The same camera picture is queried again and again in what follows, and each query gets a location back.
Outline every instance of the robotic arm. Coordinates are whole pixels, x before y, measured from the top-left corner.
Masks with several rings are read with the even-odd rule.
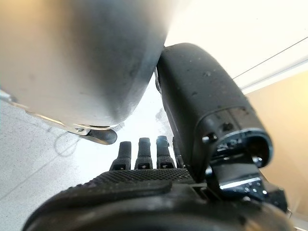
[[[131,144],[122,142],[109,172],[46,201],[24,231],[292,230],[283,190],[259,171],[273,155],[270,137],[219,63],[192,44],[167,47],[156,86],[176,165],[160,136],[153,169],[141,138],[130,170]]]

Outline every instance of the water droplet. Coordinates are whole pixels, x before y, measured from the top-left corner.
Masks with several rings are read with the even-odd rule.
[[[205,71],[205,72],[203,72],[203,76],[204,76],[204,77],[211,76],[211,72]]]

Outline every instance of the gray floor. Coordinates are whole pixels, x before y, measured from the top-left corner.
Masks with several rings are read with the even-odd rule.
[[[149,137],[155,163],[157,136],[166,135],[171,143],[172,131],[153,79],[133,115],[116,130],[117,142],[104,146],[0,102],[0,230],[20,230],[46,199],[108,171],[121,141],[132,142],[134,163],[139,138]]]

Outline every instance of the black robotic finger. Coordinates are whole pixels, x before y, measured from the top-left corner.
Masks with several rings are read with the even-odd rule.
[[[139,139],[139,150],[135,169],[153,169],[150,146],[149,138]]]
[[[119,154],[110,167],[112,170],[130,170],[131,161],[131,142],[124,141],[120,143]]]
[[[158,136],[157,147],[157,168],[175,168],[174,161],[170,157],[169,143],[166,136]]]
[[[177,162],[177,168],[184,168],[184,161],[183,158],[180,154],[180,149],[175,141],[175,138],[173,137],[172,139],[172,144],[173,144],[173,151],[174,151],[174,155],[175,155],[175,160]]]

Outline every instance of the robotic hand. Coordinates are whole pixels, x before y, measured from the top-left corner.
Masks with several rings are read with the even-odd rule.
[[[167,47],[156,86],[174,133],[177,168],[158,137],[157,169],[141,138],[120,144],[110,171],[40,206],[24,231],[290,231],[282,189],[259,168],[273,154],[255,111],[225,70],[191,44]]]

